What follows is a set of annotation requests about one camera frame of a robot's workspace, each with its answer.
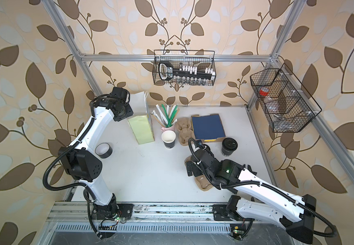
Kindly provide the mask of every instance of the metal grate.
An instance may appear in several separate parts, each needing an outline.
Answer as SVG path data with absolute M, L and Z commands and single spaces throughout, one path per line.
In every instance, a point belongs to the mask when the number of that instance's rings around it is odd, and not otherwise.
M 174 87 L 181 87 L 184 84 L 213 86 L 216 78 L 214 55 L 214 51 L 206 50 L 154 50 L 154 84 L 158 86 L 170 84 Z M 170 70 L 172 72 L 162 72 L 163 69 L 160 71 L 160 64 L 172 67 Z
M 103 226 L 113 225 L 113 222 L 104 222 Z M 181 224 L 181 223 L 140 223 L 140 224 L 118 224 L 110 229 L 111 232 L 121 233 L 230 233 L 229 224 Z M 55 231 L 58 232 L 93 232 L 90 225 L 84 222 L 61 222 Z
M 307 89 L 303 84 L 300 90 L 296 89 L 282 69 L 265 69 L 250 78 L 253 91 L 275 133 L 300 132 L 321 112 L 317 102 L 318 111 L 308 106 L 300 95 L 301 92 L 312 98 Z

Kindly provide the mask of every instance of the black paper cup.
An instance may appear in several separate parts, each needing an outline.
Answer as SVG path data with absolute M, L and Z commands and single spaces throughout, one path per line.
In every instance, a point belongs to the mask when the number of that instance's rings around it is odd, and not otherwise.
M 226 138 L 222 141 L 222 154 L 224 156 L 231 155 L 238 147 L 237 141 L 233 138 Z
M 172 130 L 166 130 L 162 133 L 162 140 L 166 148 L 173 148 L 176 141 L 176 133 Z
M 110 156 L 112 152 L 113 152 L 113 150 L 108 143 L 99 144 L 95 149 L 95 153 L 100 158 L 106 158 L 106 157 Z

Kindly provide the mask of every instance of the black coffee cup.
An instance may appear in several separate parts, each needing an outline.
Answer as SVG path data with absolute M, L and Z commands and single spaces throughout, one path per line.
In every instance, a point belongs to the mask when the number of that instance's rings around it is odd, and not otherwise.
M 233 138 L 226 138 L 222 141 L 222 154 L 224 156 L 231 155 L 238 147 L 237 141 Z
M 166 148 L 173 148 L 176 142 L 176 133 L 173 130 L 166 130 L 162 133 L 162 140 Z

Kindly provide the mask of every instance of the light green paper bag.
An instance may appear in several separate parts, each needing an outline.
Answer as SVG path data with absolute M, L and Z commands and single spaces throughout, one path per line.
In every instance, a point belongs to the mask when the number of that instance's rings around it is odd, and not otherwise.
M 148 92 L 139 92 L 131 95 L 130 99 L 133 116 L 128 118 L 128 123 L 139 144 L 155 141 L 150 110 L 146 101 L 147 95 Z
M 128 123 L 139 144 L 154 141 L 154 135 L 151 130 L 147 115 L 134 116 L 128 119 Z

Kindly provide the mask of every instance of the pink cup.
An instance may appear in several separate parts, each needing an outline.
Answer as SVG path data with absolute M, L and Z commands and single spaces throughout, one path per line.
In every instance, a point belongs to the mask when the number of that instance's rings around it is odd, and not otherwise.
M 172 131 L 175 131 L 175 124 L 173 125 L 173 126 L 171 126 L 171 127 L 168 127 L 168 128 L 165 128 L 165 127 L 161 127 L 160 128 L 160 130 L 162 131 L 162 132 L 165 132 L 166 130 L 172 130 Z

